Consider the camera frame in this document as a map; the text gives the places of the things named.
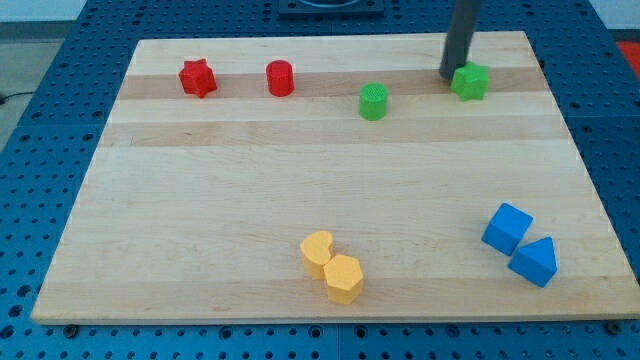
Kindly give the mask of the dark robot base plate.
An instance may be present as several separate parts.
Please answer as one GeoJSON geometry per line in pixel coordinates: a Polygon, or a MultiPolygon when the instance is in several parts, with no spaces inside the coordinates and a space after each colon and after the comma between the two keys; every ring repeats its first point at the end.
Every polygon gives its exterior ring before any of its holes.
{"type": "Polygon", "coordinates": [[[383,0],[277,0],[280,15],[383,14],[383,0]]]}

